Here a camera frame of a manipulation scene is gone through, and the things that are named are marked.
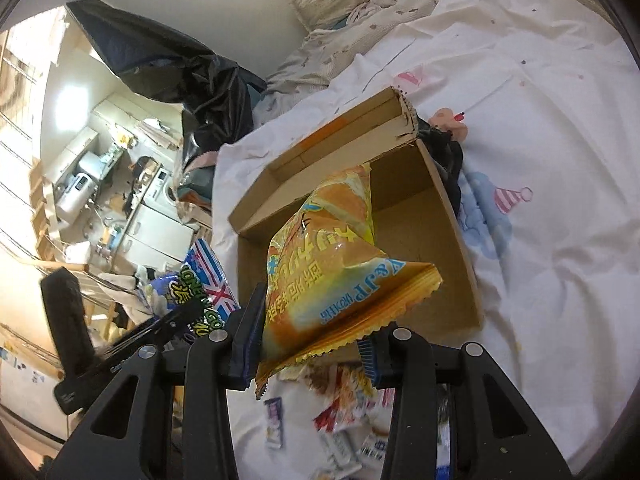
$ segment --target torn cardboard edge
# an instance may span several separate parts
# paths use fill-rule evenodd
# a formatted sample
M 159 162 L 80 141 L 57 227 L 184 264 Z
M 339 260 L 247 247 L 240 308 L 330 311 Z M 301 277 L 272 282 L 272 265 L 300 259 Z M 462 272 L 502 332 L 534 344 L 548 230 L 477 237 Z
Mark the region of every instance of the torn cardboard edge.
M 444 283 L 398 323 L 432 342 L 481 326 L 475 275 L 438 171 L 407 100 L 387 88 L 297 143 L 262 171 L 229 217 L 239 234 L 241 303 L 266 280 L 271 238 L 329 174 L 371 166 L 376 246 L 390 257 L 434 263 Z M 329 356 L 357 359 L 349 345 Z

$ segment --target snack bag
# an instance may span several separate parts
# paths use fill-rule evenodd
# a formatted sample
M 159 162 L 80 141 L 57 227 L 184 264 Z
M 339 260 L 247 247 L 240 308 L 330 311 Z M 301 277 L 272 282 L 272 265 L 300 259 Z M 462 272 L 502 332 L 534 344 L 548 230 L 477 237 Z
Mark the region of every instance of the snack bag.
M 369 165 L 330 176 L 271 239 L 259 397 L 284 367 L 388 325 L 440 286 L 432 264 L 374 245 Z
M 152 280 L 142 288 L 141 296 L 157 317 L 193 297 L 199 298 L 203 315 L 181 335 L 189 343 L 222 328 L 229 314 L 240 308 L 226 284 L 222 266 L 202 238 L 193 243 L 178 272 L 168 272 Z

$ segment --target barcode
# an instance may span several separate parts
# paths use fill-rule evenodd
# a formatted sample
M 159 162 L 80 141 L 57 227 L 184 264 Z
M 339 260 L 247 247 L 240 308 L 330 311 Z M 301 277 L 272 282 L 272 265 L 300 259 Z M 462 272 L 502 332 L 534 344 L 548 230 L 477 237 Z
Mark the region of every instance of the barcode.
M 385 456 L 384 453 L 380 453 L 379 451 L 376 451 L 375 449 L 371 449 L 370 447 L 363 447 L 362 450 L 360 450 L 360 452 L 364 456 L 368 456 L 369 458 L 373 458 L 374 460 L 382 460 Z

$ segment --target bright light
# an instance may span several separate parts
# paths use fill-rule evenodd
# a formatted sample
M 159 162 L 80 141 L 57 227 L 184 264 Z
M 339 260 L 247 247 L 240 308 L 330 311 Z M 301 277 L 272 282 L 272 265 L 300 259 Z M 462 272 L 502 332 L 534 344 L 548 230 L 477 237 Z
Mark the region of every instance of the bright light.
M 56 104 L 56 126 L 61 132 L 79 132 L 89 117 L 89 94 L 86 88 L 68 86 Z

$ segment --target washing machine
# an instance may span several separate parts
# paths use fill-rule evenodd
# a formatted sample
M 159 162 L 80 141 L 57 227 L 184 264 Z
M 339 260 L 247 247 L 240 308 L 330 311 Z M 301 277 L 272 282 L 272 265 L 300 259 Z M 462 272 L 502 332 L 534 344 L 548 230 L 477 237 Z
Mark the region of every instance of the washing machine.
M 149 185 L 142 203 L 177 222 L 178 212 L 175 209 L 175 195 L 171 189 L 171 173 L 161 168 Z

